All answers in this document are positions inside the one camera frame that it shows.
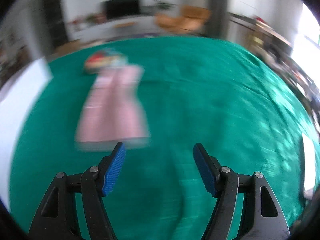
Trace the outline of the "pink plastic bag bundle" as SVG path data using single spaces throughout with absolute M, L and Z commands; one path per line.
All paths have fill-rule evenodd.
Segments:
M 102 70 L 82 108 L 75 140 L 84 151 L 110 151 L 118 142 L 127 148 L 148 146 L 146 113 L 138 96 L 143 68 L 137 65 Z

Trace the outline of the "red teal packaged item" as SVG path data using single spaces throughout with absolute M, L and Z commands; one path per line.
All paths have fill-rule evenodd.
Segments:
M 84 70 L 89 74 L 99 73 L 102 69 L 121 67 L 128 62 L 127 56 L 113 49 L 103 49 L 89 56 Z

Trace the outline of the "green tablecloth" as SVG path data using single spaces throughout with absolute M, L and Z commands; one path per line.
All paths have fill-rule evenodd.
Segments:
M 235 172 L 262 172 L 286 220 L 303 211 L 299 143 L 317 132 L 303 105 L 259 59 L 237 44 L 200 37 L 140 38 L 110 48 L 144 68 L 138 96 L 150 141 L 127 150 L 104 204 L 118 239 L 200 239 L 215 199 L 193 160 L 200 142 Z M 49 64 L 53 79 L 27 119 L 10 175 L 11 214 L 28 230 L 57 172 L 84 172 L 102 159 L 75 144 L 94 75 L 84 62 L 96 48 Z

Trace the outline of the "white tv cabinet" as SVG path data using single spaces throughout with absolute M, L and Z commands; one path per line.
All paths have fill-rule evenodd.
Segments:
M 89 42 L 98 39 L 110 40 L 116 37 L 128 37 L 144 34 L 161 33 L 160 27 L 155 23 L 154 16 L 139 15 L 107 21 L 101 24 L 81 24 L 80 30 L 69 27 L 67 35 L 70 41 L 80 40 Z

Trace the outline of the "orange lounge chair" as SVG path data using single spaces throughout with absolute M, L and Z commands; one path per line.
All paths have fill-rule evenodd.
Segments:
M 210 15 L 210 10 L 206 8 L 184 5 L 177 17 L 157 13 L 155 23 L 164 31 L 172 34 L 194 33 L 205 25 Z

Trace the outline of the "dark bookshelf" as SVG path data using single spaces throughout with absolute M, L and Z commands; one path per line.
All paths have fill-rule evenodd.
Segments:
M 44 18 L 46 20 L 53 47 L 57 48 L 68 42 L 60 0 L 42 0 Z

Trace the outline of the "black television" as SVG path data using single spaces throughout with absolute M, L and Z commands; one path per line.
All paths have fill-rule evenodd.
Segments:
M 106 1 L 104 2 L 104 13 L 108 20 L 140 15 L 140 0 Z

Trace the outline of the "grey curtain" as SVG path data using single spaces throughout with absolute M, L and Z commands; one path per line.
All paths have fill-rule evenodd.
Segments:
M 207 22 L 207 36 L 224 40 L 228 25 L 228 0 L 209 0 L 208 9 L 211 12 Z

